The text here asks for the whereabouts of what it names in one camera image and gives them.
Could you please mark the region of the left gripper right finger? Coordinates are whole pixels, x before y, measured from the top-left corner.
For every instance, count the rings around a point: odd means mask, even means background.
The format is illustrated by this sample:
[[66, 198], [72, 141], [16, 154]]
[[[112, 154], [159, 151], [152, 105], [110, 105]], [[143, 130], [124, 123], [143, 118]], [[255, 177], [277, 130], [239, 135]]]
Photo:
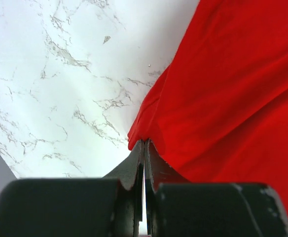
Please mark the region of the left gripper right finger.
[[288, 237], [288, 215], [263, 183], [193, 183], [144, 144], [147, 232], [152, 237]]

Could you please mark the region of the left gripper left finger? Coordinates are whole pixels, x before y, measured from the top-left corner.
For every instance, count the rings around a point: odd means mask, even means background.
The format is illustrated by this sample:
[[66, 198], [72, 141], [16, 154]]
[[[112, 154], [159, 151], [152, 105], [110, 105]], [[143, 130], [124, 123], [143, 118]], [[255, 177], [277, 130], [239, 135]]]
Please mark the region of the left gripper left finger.
[[136, 237], [144, 143], [102, 178], [19, 179], [0, 193], [0, 237]]

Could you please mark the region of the red t shirt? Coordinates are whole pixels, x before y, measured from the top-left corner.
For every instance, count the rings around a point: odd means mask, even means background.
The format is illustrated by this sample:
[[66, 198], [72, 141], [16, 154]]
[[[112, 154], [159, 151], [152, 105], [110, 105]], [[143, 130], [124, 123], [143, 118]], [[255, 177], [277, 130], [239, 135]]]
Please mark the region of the red t shirt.
[[189, 180], [288, 183], [288, 0], [200, 1], [129, 149], [141, 139]]

